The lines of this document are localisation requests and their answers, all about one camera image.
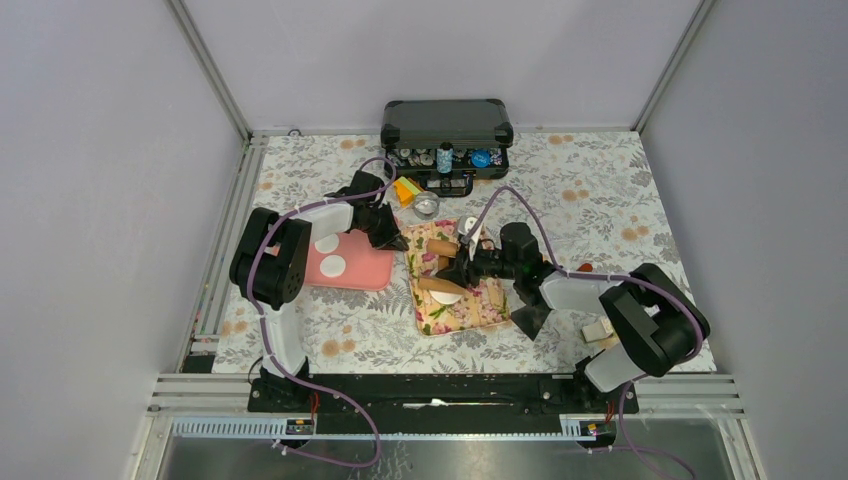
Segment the wooden double-ended rolling pin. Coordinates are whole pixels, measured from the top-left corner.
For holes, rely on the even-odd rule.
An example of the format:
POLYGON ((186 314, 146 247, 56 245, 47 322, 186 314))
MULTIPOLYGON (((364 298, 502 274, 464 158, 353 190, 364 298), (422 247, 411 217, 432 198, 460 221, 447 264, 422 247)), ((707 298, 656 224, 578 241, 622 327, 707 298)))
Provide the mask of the wooden double-ended rolling pin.
POLYGON ((436 256, 437 267, 433 273, 422 275, 419 278, 418 287, 432 292, 465 295, 466 287, 444 277, 445 273, 452 273, 452 267, 459 250, 460 245, 458 243, 438 239, 429 240, 426 244, 426 252, 436 256))

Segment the white dough ball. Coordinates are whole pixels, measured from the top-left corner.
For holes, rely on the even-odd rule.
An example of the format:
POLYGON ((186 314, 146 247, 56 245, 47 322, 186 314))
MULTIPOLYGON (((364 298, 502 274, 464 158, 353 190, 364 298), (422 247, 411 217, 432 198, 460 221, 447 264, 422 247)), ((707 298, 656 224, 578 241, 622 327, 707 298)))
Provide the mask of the white dough ball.
POLYGON ((464 297, 463 294, 442 292, 437 290, 430 290, 429 293, 432 299, 441 305, 456 304, 464 297))

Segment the floral yellow tray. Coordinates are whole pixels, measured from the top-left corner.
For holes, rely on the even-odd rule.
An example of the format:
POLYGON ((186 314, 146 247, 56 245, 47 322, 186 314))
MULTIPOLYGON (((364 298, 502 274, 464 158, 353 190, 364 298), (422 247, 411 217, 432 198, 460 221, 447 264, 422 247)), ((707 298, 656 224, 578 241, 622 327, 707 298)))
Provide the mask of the floral yellow tray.
POLYGON ((447 265, 447 259, 428 250, 428 243, 457 243, 461 234, 455 219, 405 226, 401 233, 409 244, 405 263, 413 297, 416 325, 427 336, 490 327, 509 321, 509 304, 498 279, 480 281, 463 294, 441 292, 420 286, 447 265))

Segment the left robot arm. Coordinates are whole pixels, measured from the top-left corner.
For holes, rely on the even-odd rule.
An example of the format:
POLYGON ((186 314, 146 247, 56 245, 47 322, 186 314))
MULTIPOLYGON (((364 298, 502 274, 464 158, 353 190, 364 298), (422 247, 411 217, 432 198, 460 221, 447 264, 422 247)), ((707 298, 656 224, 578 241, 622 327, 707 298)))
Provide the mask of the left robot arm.
POLYGON ((336 392, 309 382, 308 359, 287 305, 306 280, 311 245, 333 234, 364 233, 376 250, 405 252, 408 242, 391 207, 384 202, 391 186, 357 170, 349 185, 328 196, 280 214, 255 208, 244 227, 229 267, 229 279, 260 316, 262 368, 276 377, 272 398, 288 411, 309 401, 310 389, 336 392))

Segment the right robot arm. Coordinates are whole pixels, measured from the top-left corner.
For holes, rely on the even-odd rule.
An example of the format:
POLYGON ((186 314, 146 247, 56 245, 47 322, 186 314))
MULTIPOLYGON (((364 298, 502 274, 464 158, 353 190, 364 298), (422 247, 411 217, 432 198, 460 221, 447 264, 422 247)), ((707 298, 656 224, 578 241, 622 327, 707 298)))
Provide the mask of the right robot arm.
POLYGON ((553 311, 604 316, 618 342, 577 368, 583 378, 575 382, 573 396, 583 410, 601 410, 628 381, 664 376, 696 356, 708 338, 708 320, 655 264, 624 275, 567 271, 542 254, 523 222, 504 225, 492 249, 482 247, 477 231, 475 218, 463 217, 457 241, 427 241, 427 252, 446 263, 421 286, 460 293, 488 278, 510 280, 523 303, 510 318, 530 339, 553 311))

